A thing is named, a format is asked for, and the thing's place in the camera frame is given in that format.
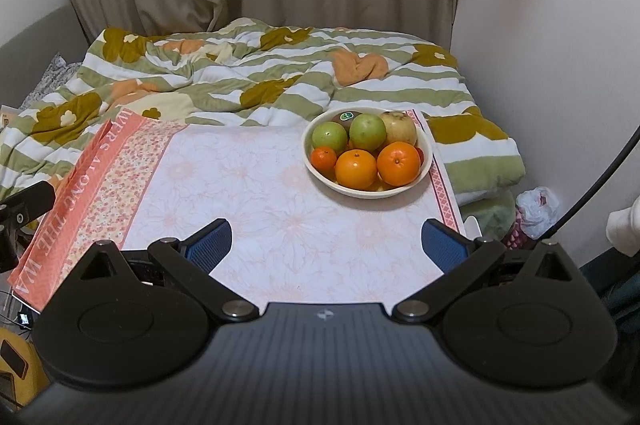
white plastic bag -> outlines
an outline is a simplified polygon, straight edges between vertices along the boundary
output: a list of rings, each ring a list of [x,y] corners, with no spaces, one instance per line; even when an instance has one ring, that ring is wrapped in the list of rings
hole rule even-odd
[[[522,213],[520,227],[532,239],[542,237],[558,221],[560,202],[546,186],[521,193],[516,205]]]

orange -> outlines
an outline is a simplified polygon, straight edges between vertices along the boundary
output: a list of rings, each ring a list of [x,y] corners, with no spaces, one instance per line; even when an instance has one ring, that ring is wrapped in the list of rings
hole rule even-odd
[[[393,190],[395,187],[389,185],[388,183],[383,182],[382,179],[380,179],[380,175],[378,175],[378,177],[376,177],[376,180],[373,182],[373,184],[367,188],[368,192],[385,192],[386,190]]]
[[[366,150],[350,150],[340,155],[335,164],[338,185],[366,190],[378,178],[376,159]]]
[[[403,141],[387,145],[378,156],[378,172],[389,185],[408,185],[420,173],[420,154]]]
[[[338,157],[335,155],[335,150],[331,147],[318,147],[309,156],[309,161],[314,166],[314,169],[323,174],[331,172],[337,160]]]

blanket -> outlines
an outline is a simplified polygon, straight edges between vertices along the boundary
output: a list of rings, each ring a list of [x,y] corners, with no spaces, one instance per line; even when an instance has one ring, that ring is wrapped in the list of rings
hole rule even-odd
[[[143,37],[108,28],[77,74],[0,134],[0,199],[41,180],[60,188],[101,125],[126,105],[187,124],[287,126],[330,108],[416,108],[460,204],[514,185],[513,139],[482,117],[456,59],[417,37],[272,27],[241,18],[215,33]]]

pillow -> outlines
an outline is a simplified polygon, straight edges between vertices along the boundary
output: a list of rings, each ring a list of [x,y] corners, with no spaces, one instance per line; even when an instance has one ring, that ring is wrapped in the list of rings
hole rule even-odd
[[[20,106],[20,111],[30,108],[38,100],[54,92],[57,88],[65,85],[71,80],[74,73],[82,64],[67,64],[65,59],[58,53],[53,57],[51,63],[40,79],[40,83],[24,99]]]

fruit bowl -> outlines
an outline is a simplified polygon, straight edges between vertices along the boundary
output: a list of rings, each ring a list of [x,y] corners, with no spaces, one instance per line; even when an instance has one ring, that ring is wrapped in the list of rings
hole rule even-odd
[[[377,116],[386,112],[386,109],[381,109],[377,107],[368,107],[368,106],[357,106],[357,105],[350,106],[349,110],[357,111],[363,114],[375,114]],[[336,116],[340,115],[340,113],[344,111],[345,111],[344,108],[327,111],[326,113],[315,118],[306,127],[305,132],[303,132],[302,134],[303,160],[305,162],[306,168],[309,169],[309,172],[311,172],[319,182],[324,183],[324,185],[328,186],[332,190],[335,190],[336,192],[340,192],[345,196],[350,196],[351,198],[382,199],[382,198],[390,198],[391,196],[396,196],[398,194],[401,194],[402,192],[406,192],[413,186],[417,185],[420,181],[422,181],[424,177],[429,173],[429,170],[431,169],[431,164],[433,163],[433,150],[431,149],[431,145],[427,140],[425,133],[422,131],[422,129],[420,129],[420,127],[417,127],[416,129],[417,129],[418,138],[415,146],[420,148],[420,150],[422,150],[422,153],[424,154],[424,163],[422,163],[422,166],[420,167],[420,173],[418,174],[418,177],[412,183],[409,183],[408,185],[405,185],[405,186],[398,186],[396,188],[391,188],[389,190],[380,190],[380,191],[354,190],[352,188],[347,188],[346,186],[338,185],[338,183],[335,183],[331,179],[328,179],[327,177],[323,176],[318,170],[314,168],[314,166],[311,164],[311,161],[309,161],[309,155],[312,153],[314,149],[313,144],[311,142],[311,137],[314,129],[318,125],[320,125],[325,121],[332,121],[332,119],[334,119]]]

